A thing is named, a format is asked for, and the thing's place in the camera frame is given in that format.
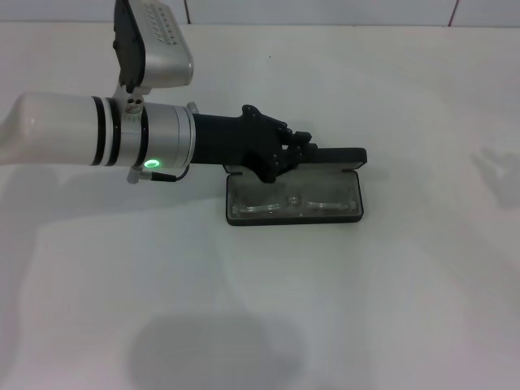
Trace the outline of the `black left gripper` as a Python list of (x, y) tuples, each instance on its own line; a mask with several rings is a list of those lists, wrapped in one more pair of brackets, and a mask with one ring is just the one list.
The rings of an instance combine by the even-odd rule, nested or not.
[(192, 163), (245, 167), (264, 183), (309, 163), (318, 150), (309, 132), (293, 131), (251, 105), (238, 117), (194, 114), (193, 119)]

